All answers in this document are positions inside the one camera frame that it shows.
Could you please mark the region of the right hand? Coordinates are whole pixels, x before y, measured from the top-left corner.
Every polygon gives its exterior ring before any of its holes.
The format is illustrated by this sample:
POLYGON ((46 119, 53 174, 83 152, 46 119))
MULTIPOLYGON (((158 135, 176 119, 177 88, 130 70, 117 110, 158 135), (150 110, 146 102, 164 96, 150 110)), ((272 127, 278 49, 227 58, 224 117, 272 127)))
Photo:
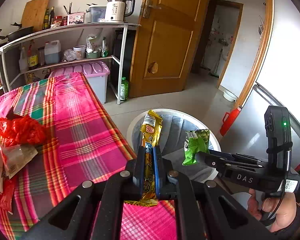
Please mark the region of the right hand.
MULTIPOLYGON (((261 220, 261 211, 258 209, 259 203, 256 200, 256 191, 249 189, 250 198, 248 200, 248 212, 257 220, 261 220)), ((261 210, 272 213, 280 202, 280 198, 267 198, 261 204, 261 210)), ((286 193, 278 209, 275 211, 276 219, 269 231, 277 232, 292 224, 296 217, 297 203, 294 193, 286 193)))

